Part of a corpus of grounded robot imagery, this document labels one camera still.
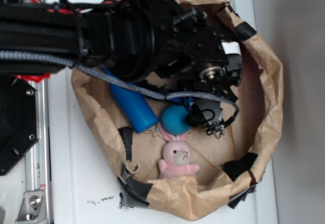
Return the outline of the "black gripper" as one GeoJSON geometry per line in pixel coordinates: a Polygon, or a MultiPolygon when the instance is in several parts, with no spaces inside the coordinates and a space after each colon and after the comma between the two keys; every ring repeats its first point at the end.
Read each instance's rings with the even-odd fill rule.
{"type": "Polygon", "coordinates": [[[226,51],[229,42],[208,24],[205,12],[183,8],[175,0],[122,0],[119,14],[129,29],[120,78],[139,81],[154,72],[161,78],[179,77],[186,90],[237,100],[231,87],[241,82],[240,49],[226,51]]]}

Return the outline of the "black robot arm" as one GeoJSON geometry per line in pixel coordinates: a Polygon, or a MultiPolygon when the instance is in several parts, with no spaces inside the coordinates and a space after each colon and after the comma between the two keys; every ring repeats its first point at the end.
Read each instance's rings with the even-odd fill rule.
{"type": "Polygon", "coordinates": [[[129,82],[176,76],[188,89],[236,101],[231,87],[243,64],[225,43],[204,12],[175,0],[1,5],[2,74],[56,73],[67,58],[68,67],[107,68],[129,82]]]}

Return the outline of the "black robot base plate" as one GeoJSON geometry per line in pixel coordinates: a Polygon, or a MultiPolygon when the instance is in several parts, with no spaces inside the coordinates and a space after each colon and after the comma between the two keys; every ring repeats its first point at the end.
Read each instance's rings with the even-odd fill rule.
{"type": "Polygon", "coordinates": [[[1,75],[1,176],[37,141],[37,90],[24,80],[1,75]]]}

